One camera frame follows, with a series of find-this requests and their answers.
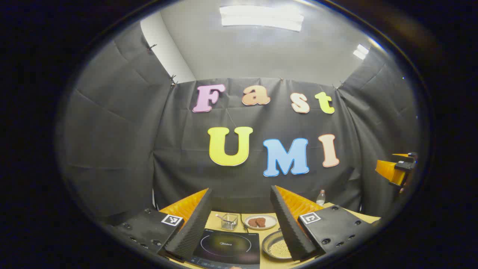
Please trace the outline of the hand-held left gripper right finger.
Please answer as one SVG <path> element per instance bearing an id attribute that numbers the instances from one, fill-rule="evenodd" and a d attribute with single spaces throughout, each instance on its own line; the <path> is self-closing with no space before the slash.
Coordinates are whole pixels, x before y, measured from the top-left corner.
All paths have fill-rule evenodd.
<path id="1" fill-rule="evenodd" d="M 270 188 L 270 202 L 293 260 L 336 257 L 379 223 L 366 221 L 339 205 L 321 207 L 277 185 Z"/>

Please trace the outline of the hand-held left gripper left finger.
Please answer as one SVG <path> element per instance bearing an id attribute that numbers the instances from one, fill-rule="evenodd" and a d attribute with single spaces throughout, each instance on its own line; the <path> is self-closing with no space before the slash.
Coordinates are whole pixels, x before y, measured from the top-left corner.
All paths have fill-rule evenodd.
<path id="1" fill-rule="evenodd" d="M 146 208 L 114 228 L 155 255 L 184 262 L 191 259 L 201 240 L 212 194 L 212 189 L 206 188 L 161 210 Z"/>

